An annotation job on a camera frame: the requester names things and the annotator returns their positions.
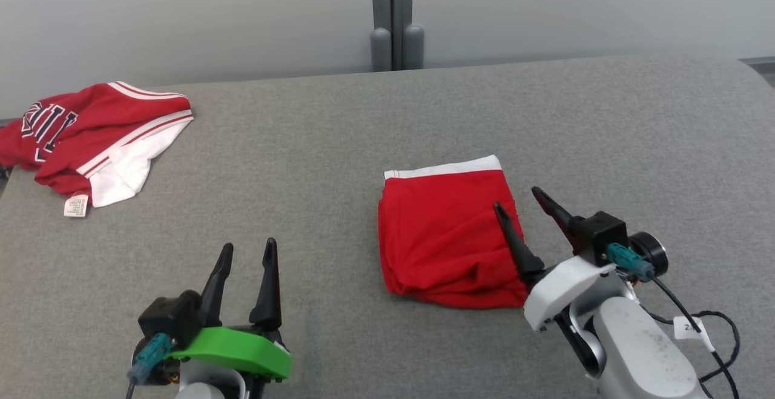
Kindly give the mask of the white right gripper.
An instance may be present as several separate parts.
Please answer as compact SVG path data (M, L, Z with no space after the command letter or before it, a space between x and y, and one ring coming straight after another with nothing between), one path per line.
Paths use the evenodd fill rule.
M579 234L581 220L578 216L570 214L538 186L532 187L532 194L540 208L554 220L570 242L573 253L581 253L584 241ZM571 311L577 314L586 314L609 298L625 297L636 301L631 284L620 277L614 264L597 267L581 257L573 257L555 266L545 276L545 264L527 247L506 209L495 202L493 210L518 278L524 284L535 284L524 305L526 321L534 332L539 332L545 321L552 322L554 316L567 307L571 307Z

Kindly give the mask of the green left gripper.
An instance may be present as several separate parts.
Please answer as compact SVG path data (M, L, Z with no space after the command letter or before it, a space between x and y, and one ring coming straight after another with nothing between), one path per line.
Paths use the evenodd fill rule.
M274 238L266 240L262 266L263 278L251 325L224 327L220 319L225 280L229 277L234 247L225 243L202 292L200 318L202 330L185 348L167 353L166 360L190 360L225 369L235 369L261 378L287 380L292 356L282 333L279 251Z

